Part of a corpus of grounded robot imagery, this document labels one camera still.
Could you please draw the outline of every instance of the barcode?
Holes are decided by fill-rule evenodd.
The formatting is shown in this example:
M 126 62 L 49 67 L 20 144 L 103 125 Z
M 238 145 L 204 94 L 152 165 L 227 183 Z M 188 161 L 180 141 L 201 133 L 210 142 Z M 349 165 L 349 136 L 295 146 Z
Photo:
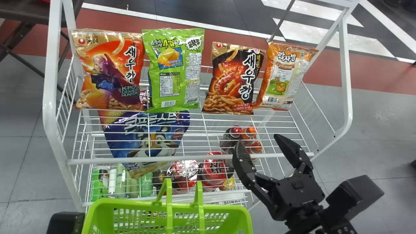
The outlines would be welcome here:
M 171 107 L 171 106 L 174 106 L 175 103 L 176 103 L 176 100 L 164 101 L 162 102 L 162 107 Z
M 269 97 L 267 102 L 277 102 L 277 97 Z
M 191 102 L 197 102 L 198 98 L 188 99 L 185 101 L 185 104 L 191 103 Z

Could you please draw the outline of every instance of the white floor stripe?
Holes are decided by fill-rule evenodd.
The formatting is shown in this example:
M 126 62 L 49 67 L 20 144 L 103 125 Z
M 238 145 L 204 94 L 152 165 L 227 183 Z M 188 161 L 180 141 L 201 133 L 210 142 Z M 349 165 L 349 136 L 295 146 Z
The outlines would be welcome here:
M 390 32 L 392 32 L 399 40 L 401 40 L 409 49 L 416 53 L 416 40 L 383 14 L 379 9 L 367 0 L 361 0 L 363 6 L 370 14 L 372 14 L 380 23 L 382 23 Z
M 296 40 L 312 44 L 319 44 L 328 29 L 313 27 L 309 25 L 299 24 L 291 21 L 284 21 L 280 27 L 280 31 L 287 40 Z M 354 34 L 348 34 L 348 46 L 350 50 L 364 52 L 375 55 L 383 55 L 387 57 L 394 57 L 389 50 L 377 39 L 363 37 Z M 328 46 L 339 48 L 339 33 L 336 32 L 333 38 L 329 41 Z
M 416 61 L 416 60 L 405 59 L 405 58 L 400 58 L 400 57 L 396 57 L 396 59 L 400 62 L 408 62 L 408 63 L 414 63 Z
M 261 0 L 265 6 L 274 7 L 278 9 L 285 10 L 289 5 L 290 0 Z M 341 14 L 341 11 L 338 9 L 324 7 L 320 5 L 316 5 L 309 2 L 303 2 L 300 0 L 296 0 L 293 3 L 292 8 L 290 9 L 292 12 L 310 15 L 314 17 L 319 17 L 322 19 L 332 20 L 335 21 L 338 16 Z M 347 24 L 363 27 L 360 22 L 354 16 L 350 15 L 347 18 Z
M 121 15 L 130 15 L 130 16 L 135 16 L 135 17 L 140 17 L 140 18 L 159 20 L 159 21 L 177 23 L 177 24 L 182 24 L 182 25 L 189 25 L 192 27 L 201 27 L 201 28 L 212 29 L 212 30 L 217 30 L 217 31 L 222 31 L 222 32 L 231 32 L 231 33 L 253 36 L 253 37 L 262 37 L 262 38 L 270 37 L 270 34 L 251 32 L 247 30 L 234 29 L 230 27 L 221 27 L 221 26 L 204 24 L 204 23 L 199 23 L 199 22 L 194 22 L 194 21 L 189 21 L 189 20 L 180 20 L 180 19 L 175 19 L 171 17 L 164 17 L 164 16 L 141 13 L 141 12 L 136 12 L 136 11 L 131 11 L 131 10 L 118 9 L 114 7 L 106 7 L 106 6 L 101 6 L 101 5 L 91 4 L 91 3 L 83 3 L 82 8 L 111 12 L 111 13 L 116 13 L 116 14 L 121 14 Z M 278 41 L 286 41 L 283 37 L 279 37 L 279 36 L 275 36 L 274 39 Z

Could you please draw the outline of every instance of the soda bottle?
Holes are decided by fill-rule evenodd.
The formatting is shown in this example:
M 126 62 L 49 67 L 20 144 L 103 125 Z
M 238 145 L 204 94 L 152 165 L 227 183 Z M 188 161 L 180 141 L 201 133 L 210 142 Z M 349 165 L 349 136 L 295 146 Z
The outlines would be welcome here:
M 220 147 L 225 153 L 233 154 L 234 146 L 237 144 L 241 132 L 241 127 L 238 125 L 234 125 L 225 131 L 223 138 L 220 141 Z
M 250 154 L 251 160 L 253 162 L 256 162 L 258 158 L 253 158 L 255 154 L 261 154 L 263 150 L 263 147 L 261 146 L 260 141 L 255 141 L 253 144 L 251 144 L 250 147 L 247 147 L 247 151 Z
M 253 125 L 248 126 L 243 129 L 243 134 L 241 134 L 241 139 L 243 140 L 243 145 L 250 146 L 253 144 L 254 139 L 256 138 L 256 129 Z

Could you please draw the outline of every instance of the green plastic basket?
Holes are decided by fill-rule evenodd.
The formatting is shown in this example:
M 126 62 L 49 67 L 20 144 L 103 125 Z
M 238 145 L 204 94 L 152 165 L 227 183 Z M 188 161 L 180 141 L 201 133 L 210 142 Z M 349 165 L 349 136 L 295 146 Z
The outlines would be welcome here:
M 166 202 L 161 198 L 166 191 Z M 153 202 L 102 198 L 85 218 L 82 234 L 252 234 L 250 213 L 243 206 L 203 204 L 202 183 L 190 204 L 172 203 L 172 181 L 167 178 Z

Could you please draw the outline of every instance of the orange snack bag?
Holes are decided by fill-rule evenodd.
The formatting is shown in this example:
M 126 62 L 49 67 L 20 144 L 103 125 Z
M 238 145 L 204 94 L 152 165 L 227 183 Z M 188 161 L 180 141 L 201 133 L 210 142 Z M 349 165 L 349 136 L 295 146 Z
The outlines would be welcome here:
M 289 110 L 309 62 L 318 50 L 269 43 L 267 67 L 253 108 Z
M 254 81 L 264 55 L 264 50 L 212 42 L 213 78 L 202 111 L 253 114 Z
M 141 34 L 80 29 L 71 35 L 85 75 L 75 107 L 140 110 Z

